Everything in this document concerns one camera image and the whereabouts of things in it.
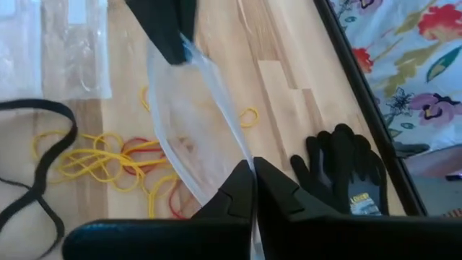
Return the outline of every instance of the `rubber band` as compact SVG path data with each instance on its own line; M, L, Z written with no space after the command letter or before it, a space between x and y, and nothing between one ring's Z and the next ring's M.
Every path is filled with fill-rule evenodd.
M40 140L52 135L62 136L64 134L66 134L66 132L64 131L47 131L45 133L35 136L32 141L32 156L34 157L34 159L37 160L39 158L38 143ZM133 139L130 139L128 142L124 143L122 138L114 133L104 133L99 136L80 134L79 137L92 140L92 149L73 149L62 153L58 159L58 165L56 167L53 167L53 169L57 173L60 173L63 177L61 179L51 180L49 182L63 183L65 181L71 181L85 175L90 175L96 181L99 181L101 183L108 183L116 191L123 193L133 191L138 186L140 186L142 191L146 194L148 198L149 217L156 217L156 200L166 197L168 194L171 194L179 179L175 173L171 173L170 175L162 177L157 182L155 182L151 190L145 187L144 181L146 174L149 172L148 167L151 167L153 169L153 167L157 167L158 165L164 165L165 167L170 165L168 161L165 159L165 155L163 154L162 149L155 147L159 145L159 142L149 141L141 137L135 137ZM121 152L112 152L113 148L107 141L108 138L116 140L118 145L122 147ZM132 142L143 143L138 144L134 147L127 148L129 143ZM103 145L103 148L98 149L98 146L100 144ZM129 156L135 152L161 152L163 154L163 158L157 160L136 162L133 160L133 158ZM115 175L111 175L108 170L107 166L110 161L117 161L119 164L118 169L115 172ZM130 172L134 173L135 177L134 182L126 188L122 188L118 185L118 180L120 179L120 177L122 177L124 169L130 169ZM103 173L103 177L96 174L97 170ZM158 193L161 187L169 181L172 181L172 186L165 193L159 195Z
M252 126L255 126L258 123L258 120L260 119L260 115L258 114L258 111L255 108L246 108L239 115L239 118L242 119L242 117L244 117L247 114L247 112L251 112L254 115L254 117L253 117L253 120L250 123L240 122L240 127L242 127L242 128L250 128Z
M146 111L150 112L151 109L149 107L149 104L148 102L146 101L146 93L147 93L147 90L148 90L148 87L143 87L140 91L139 91L139 98L140 98L140 101L141 101L141 104L143 105L144 109L146 109ZM239 115L239 118L242 120L242 117L245 116L247 114L247 112L251 112L253 115L254 115L254 118L253 120L250 122L250 123L243 123L243 122L240 122L240 127L246 129L246 128L250 128L252 126L255 126L257 123L258 123L258 120L260 118L260 115L258 114L258 110L256 110L256 108L246 108L240 115Z
M141 104L144 106L144 109L146 111L151 112L151 108L149 108L149 104L146 101L146 93L147 93L147 87L143 87L141 91L139 92L139 99L141 101Z
M161 152L161 155L160 155L160 158L165 158L165 154L163 153L163 150L162 148L159 148L159 147L154 147L154 148L143 148L143 147L137 147L136 149L127 149L127 146L128 144L131 144L131 143L134 143L134 142L142 142L144 144L146 143L150 143L152 144L152 146L159 146L159 143L158 142L150 142L148 139L145 139L145 138L141 138L141 137L134 137L130 140L128 140L127 142L125 142L125 144L123 144L122 148L121 148L121 154L123 155L127 155L127 156L130 156L134 153L142 153L142 152ZM144 174L148 174L149 172L153 171L155 168L156 168L157 165L153 164L153 165L146 165L146 166L141 166L141 170L144 172ZM134 169L132 167L128 167L128 166L124 166L123 169L128 173L128 174L131 174L131 175L136 175L136 172L134 171Z
M162 177L160 180L158 180L154 184L154 187L152 188L152 191L151 191L151 193L149 193L149 196L148 196L148 215L149 215L149 217L151 217L151 218L156 217L156 214L155 214L155 201L156 201L156 199L160 199L160 198L166 196L169 193L172 194L171 191L175 188L177 180L178 180L177 175L176 174L171 174L171 175L167 175L165 177ZM173 182L172 187L167 192L165 192L163 195L156 196L157 193L160 190L160 187L164 183L167 183L169 181Z
M181 213L184 210L184 208L192 201L193 195L191 194L189 198L186 200L185 204L183 205L183 208L180 208L180 210L176 211L173 207L173 195L176 193L176 191L180 188L181 183L178 182L175 187L173 188L172 192L170 193L168 197L168 207L170 208L170 212L172 212L172 215L179 219L179 220L187 220L187 217L184 217Z

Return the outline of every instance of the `glove label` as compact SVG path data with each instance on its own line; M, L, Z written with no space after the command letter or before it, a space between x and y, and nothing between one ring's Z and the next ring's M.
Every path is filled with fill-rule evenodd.
M358 194L350 198L350 208L353 215L382 215L368 193Z

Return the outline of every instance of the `black frame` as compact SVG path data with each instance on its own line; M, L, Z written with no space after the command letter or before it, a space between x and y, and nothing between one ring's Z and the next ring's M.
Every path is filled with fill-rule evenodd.
M375 104L369 84L354 57L352 47L341 29L335 11L328 0L314 0L314 2L404 210L407 215L426 216L425 205L418 194L404 161L396 156L392 144L393 139L388 133L381 112L377 104Z

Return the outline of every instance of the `plastic bag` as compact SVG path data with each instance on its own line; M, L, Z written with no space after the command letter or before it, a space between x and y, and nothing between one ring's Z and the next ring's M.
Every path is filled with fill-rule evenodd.
M45 98L110 98L108 0L43 0Z
M171 66L149 42L149 104L154 130L191 193L206 204L250 150L218 68L188 40L189 62Z
M40 98L40 1L1 0L0 100Z

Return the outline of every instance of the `pink flower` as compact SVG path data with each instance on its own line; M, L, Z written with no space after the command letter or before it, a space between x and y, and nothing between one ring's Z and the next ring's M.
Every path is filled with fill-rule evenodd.
M462 115L462 104L453 101L450 97L441 97L437 93L424 93L414 97L409 108L420 111L420 124L423 126L433 124L442 127L449 124L455 115Z

